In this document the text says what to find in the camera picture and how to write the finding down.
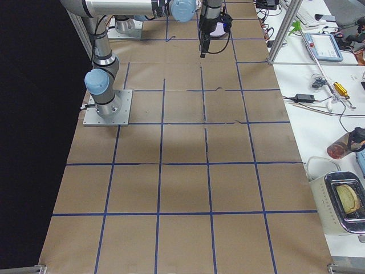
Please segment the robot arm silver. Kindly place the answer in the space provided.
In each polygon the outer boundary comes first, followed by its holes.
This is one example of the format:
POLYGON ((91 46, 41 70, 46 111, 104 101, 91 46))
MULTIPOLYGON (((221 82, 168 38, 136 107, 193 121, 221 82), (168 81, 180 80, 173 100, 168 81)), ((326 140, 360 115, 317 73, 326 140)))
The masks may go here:
POLYGON ((190 21, 196 10, 196 1, 62 1, 70 13, 80 16, 92 45, 92 70, 84 82, 94 100, 94 113, 117 124, 117 116, 129 112, 130 103, 121 98, 123 92, 113 88, 119 70, 119 59, 110 48, 104 18, 114 15, 116 20, 156 19, 173 17, 178 22, 190 21))
POLYGON ((145 20, 142 15, 115 15, 115 29, 118 33, 127 34, 140 30, 145 20))

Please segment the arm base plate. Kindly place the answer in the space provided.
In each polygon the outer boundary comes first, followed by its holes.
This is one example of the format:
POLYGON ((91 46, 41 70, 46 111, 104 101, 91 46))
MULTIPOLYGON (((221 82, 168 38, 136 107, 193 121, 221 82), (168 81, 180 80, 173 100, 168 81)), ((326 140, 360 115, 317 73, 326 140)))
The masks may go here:
POLYGON ((140 40, 142 29, 143 23, 134 19, 112 21, 111 26, 108 28, 108 37, 114 40, 140 40))
POLYGON ((114 90, 113 101, 106 105, 94 102, 92 96, 88 100, 91 106, 85 109, 84 126, 128 126, 131 112, 133 90, 114 90))

